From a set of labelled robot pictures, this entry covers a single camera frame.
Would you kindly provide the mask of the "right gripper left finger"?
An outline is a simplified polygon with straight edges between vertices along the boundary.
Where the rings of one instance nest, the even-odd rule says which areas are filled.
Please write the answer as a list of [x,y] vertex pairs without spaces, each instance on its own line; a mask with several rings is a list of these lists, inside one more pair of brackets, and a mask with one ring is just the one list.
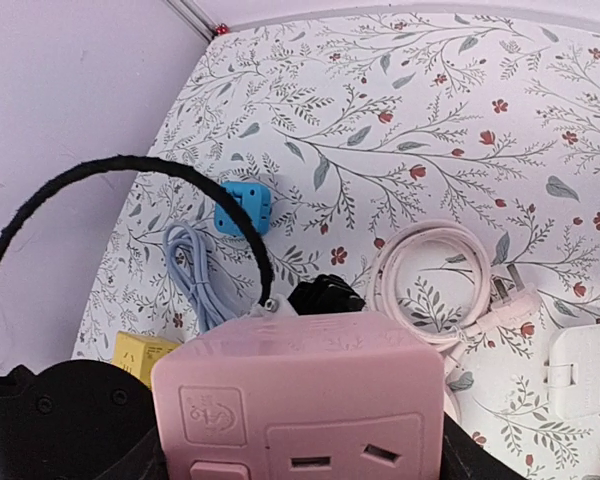
[[121,460],[99,480],[168,480],[166,457],[156,427],[149,430]]

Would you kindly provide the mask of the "yellow cube socket adapter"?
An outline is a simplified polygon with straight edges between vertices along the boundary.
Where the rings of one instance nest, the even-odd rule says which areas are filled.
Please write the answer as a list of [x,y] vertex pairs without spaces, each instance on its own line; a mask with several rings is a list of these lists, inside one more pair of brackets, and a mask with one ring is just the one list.
[[151,388],[154,365],[179,346],[162,337],[119,331],[111,363]]

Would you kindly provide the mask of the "pink cube socket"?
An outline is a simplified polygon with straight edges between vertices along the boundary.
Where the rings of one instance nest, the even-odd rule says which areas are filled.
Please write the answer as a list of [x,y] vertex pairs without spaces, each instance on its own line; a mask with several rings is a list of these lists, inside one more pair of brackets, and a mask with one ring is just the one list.
[[232,320],[159,360],[173,479],[436,479],[435,349],[376,312]]

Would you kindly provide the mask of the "white cube plug adapter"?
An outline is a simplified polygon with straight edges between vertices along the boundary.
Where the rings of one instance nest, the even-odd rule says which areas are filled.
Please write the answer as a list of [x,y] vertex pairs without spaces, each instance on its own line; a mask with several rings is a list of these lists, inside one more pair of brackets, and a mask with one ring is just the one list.
[[550,412],[562,420],[600,414],[600,324],[562,329],[549,342]]

